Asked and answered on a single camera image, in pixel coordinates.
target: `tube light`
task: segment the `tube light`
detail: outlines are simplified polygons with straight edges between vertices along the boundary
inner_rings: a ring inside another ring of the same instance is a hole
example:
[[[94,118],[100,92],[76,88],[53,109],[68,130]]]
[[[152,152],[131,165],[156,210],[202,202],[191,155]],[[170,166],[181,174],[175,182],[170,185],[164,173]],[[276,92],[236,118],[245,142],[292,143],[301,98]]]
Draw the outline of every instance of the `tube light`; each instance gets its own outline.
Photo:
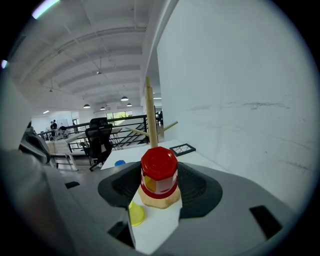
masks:
[[[32,17],[38,19],[46,10],[48,10],[57,2],[59,2],[59,0],[45,0],[37,9],[35,9],[35,11],[32,13]]]
[[[8,61],[3,60],[3,61],[1,62],[1,67],[4,69],[4,68],[6,67],[6,65],[7,65],[7,63],[8,63]]]

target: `chair backrest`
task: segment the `chair backrest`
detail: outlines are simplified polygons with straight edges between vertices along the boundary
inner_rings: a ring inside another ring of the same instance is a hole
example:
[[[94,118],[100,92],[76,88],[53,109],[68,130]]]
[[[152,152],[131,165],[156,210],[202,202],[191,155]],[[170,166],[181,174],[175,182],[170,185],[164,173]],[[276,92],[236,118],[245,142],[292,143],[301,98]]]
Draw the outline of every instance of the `chair backrest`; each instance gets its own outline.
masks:
[[[90,120],[89,127],[106,127],[108,125],[106,117],[93,118]]]
[[[100,155],[102,153],[101,145],[104,145],[107,151],[112,150],[109,141],[112,127],[112,124],[108,124],[104,127],[92,127],[85,130],[85,135],[89,140],[90,148],[94,155]]]

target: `black railing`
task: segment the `black railing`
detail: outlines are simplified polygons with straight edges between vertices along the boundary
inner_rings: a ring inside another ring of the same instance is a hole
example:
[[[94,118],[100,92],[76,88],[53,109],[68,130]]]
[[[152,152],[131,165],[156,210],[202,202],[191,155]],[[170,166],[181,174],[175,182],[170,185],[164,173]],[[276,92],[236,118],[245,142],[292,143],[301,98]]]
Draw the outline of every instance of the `black railing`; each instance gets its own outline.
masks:
[[[107,122],[109,124],[114,124],[117,121],[125,121],[125,120],[133,120],[133,119],[143,119],[143,120],[142,120],[142,122],[134,122],[134,123],[129,123],[129,124],[121,124],[120,123],[119,125],[114,125],[113,128],[122,128],[122,127],[130,127],[130,126],[137,126],[138,125],[138,127],[135,127],[136,130],[144,131],[146,133],[148,132],[147,115],[136,115],[136,116],[107,119]],[[89,128],[89,124],[90,124],[89,122],[86,122],[86,123],[71,125],[71,126],[66,127],[66,129],[68,130],[69,135],[70,134],[78,134],[78,133],[85,132],[86,129]],[[56,132],[55,130],[49,130],[49,131],[38,133],[37,135],[41,136],[42,138],[44,138],[45,140],[48,141],[48,140],[50,140],[51,133],[55,133],[55,132]],[[128,132],[129,132],[129,134],[127,136],[121,136],[121,133],[128,133]],[[122,129],[119,132],[117,132],[117,134],[111,134],[110,140],[112,141],[113,147],[118,148],[118,149],[122,149],[122,146],[125,144],[130,145],[133,142],[138,142],[138,143],[148,143],[149,142],[148,136],[144,136],[143,139],[137,139],[142,135],[141,134],[131,135],[131,134],[134,134],[134,132],[132,132],[132,131],[130,132],[127,129]],[[82,147],[80,146],[81,142],[88,143],[88,139],[86,138],[86,135],[84,135],[83,138],[77,139],[77,142],[69,143],[70,150],[73,151],[76,149],[82,149]]]

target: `window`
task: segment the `window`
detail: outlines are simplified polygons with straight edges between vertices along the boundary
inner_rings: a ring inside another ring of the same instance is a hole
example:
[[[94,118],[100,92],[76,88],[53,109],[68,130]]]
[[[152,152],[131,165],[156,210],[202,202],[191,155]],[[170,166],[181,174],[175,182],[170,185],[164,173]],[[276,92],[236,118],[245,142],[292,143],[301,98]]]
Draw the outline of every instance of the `window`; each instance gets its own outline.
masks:
[[[109,119],[116,119],[116,118],[128,118],[132,117],[132,111],[122,111],[122,112],[114,112],[114,113],[107,113],[105,114],[106,118]],[[109,122],[113,124],[114,126],[120,125],[124,120],[118,120],[118,121],[113,121]]]

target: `white ceiling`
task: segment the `white ceiling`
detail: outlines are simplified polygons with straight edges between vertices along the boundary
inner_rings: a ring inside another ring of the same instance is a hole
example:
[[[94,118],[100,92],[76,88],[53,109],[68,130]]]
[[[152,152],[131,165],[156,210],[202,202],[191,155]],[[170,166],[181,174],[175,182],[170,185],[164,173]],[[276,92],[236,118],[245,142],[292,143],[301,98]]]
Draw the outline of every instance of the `white ceiling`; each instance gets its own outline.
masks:
[[[119,102],[122,96],[138,103],[142,43],[152,4],[59,1],[22,32],[25,38],[9,60],[12,80],[24,90],[52,86],[93,104]]]

